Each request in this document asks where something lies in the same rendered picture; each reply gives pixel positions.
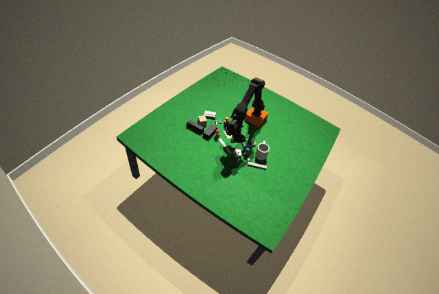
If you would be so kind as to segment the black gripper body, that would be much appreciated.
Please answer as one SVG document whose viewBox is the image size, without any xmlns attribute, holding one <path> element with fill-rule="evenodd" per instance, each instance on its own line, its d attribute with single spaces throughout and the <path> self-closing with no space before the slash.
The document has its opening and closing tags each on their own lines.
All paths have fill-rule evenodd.
<svg viewBox="0 0 439 294">
<path fill-rule="evenodd" d="M 232 120 L 231 120 L 232 121 Z M 231 121 L 227 121 L 227 125 L 231 122 Z M 244 135 L 242 135 L 242 130 L 241 130 L 241 128 L 243 127 L 243 125 L 242 126 L 239 126 L 238 128 L 237 128 L 237 130 L 236 130 L 236 134 L 235 134 L 235 140 L 236 140 L 236 142 L 237 143 L 243 143 L 243 142 L 245 142 L 246 141 L 246 138 L 245 138 L 245 136 Z"/>
</svg>

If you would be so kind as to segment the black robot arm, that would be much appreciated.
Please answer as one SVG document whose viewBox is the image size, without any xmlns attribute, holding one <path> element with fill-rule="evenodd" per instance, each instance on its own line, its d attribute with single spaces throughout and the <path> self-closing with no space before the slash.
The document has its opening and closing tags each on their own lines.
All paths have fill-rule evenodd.
<svg viewBox="0 0 439 294">
<path fill-rule="evenodd" d="M 264 86 L 265 81 L 262 79 L 255 77 L 251 80 L 245 97 L 240 103 L 237 104 L 237 106 L 233 110 L 233 113 L 231 115 L 231 118 L 233 120 L 228 124 L 227 127 L 224 128 L 227 135 L 231 136 L 233 135 L 233 133 L 236 134 L 237 128 L 239 126 L 242 126 L 243 121 L 247 115 L 249 101 L 252 99 L 253 95 L 254 101 L 252 102 L 252 107 L 254 108 L 254 110 L 252 111 L 252 114 L 256 117 L 259 117 L 262 114 L 261 111 L 265 108 L 263 100 L 261 99 L 262 88 Z M 236 116 L 234 114 L 236 114 Z"/>
</svg>

